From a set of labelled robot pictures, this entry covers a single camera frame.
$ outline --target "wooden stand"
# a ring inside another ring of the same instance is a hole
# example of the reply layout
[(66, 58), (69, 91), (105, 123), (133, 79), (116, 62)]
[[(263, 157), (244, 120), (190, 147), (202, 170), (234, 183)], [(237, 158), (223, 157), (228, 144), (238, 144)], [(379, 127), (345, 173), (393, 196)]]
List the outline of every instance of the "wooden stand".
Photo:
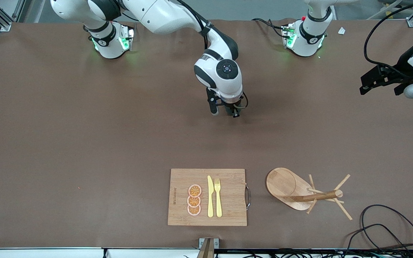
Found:
[(287, 168), (275, 168), (267, 175), (267, 190), (271, 195), (293, 209), (308, 210), (307, 214), (312, 211), (313, 206), (319, 200), (335, 202), (347, 218), (353, 220), (342, 206), (344, 202), (338, 200), (343, 196), (340, 187), (349, 179), (350, 175), (346, 175), (334, 190), (329, 192), (316, 190), (312, 175), (308, 175), (308, 177), (310, 178), (310, 184)]

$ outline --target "oval wooden board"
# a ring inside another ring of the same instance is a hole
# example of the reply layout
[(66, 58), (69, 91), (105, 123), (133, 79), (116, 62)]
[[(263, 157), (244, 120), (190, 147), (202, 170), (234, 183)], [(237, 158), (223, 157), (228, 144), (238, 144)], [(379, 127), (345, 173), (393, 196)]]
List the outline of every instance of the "oval wooden board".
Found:
[(298, 197), (313, 193), (307, 190), (310, 184), (288, 168), (273, 169), (267, 175), (266, 185), (271, 195), (293, 209), (303, 211), (312, 204), (312, 201), (297, 201)]

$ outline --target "fork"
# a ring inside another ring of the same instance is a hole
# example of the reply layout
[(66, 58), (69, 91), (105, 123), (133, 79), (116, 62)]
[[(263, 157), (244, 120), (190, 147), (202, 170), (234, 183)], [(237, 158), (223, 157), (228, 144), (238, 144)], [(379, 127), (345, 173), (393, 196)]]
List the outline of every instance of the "fork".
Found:
[(216, 191), (216, 216), (220, 218), (223, 216), (223, 208), (221, 207), (221, 198), (219, 197), (219, 191), (221, 191), (219, 178), (214, 179), (214, 190)]

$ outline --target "grapefruit slice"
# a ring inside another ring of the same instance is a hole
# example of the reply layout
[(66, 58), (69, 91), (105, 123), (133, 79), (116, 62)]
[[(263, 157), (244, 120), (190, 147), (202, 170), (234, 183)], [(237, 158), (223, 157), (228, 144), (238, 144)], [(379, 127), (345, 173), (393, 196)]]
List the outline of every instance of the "grapefruit slice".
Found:
[(187, 212), (192, 216), (197, 216), (198, 214), (200, 214), (201, 210), (202, 208), (200, 206), (195, 207), (195, 208), (190, 207), (190, 206), (187, 207)]
[(196, 198), (202, 193), (202, 188), (199, 185), (191, 185), (188, 190), (189, 196)]
[(192, 207), (192, 208), (199, 207), (199, 205), (200, 205), (200, 197), (188, 196), (188, 197), (187, 197), (187, 205), (189, 205), (189, 207)]

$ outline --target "gray floor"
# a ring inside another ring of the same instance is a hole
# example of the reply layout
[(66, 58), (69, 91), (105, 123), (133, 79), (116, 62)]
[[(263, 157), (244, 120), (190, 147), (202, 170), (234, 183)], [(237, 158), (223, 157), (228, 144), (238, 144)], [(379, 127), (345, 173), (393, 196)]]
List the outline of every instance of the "gray floor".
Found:
[[(192, 0), (187, 2), (207, 19), (251, 20), (253, 18), (263, 18), (280, 20), (283, 18), (298, 19), (307, 14), (307, 6), (302, 0)], [(337, 6), (336, 14), (339, 20), (366, 19), (377, 13), (383, 6), (377, 0), (360, 0), (351, 5)], [(124, 16), (117, 20), (130, 21)], [(67, 22), (53, 12), (49, 0), (32, 0), (23, 21), (27, 23)]]

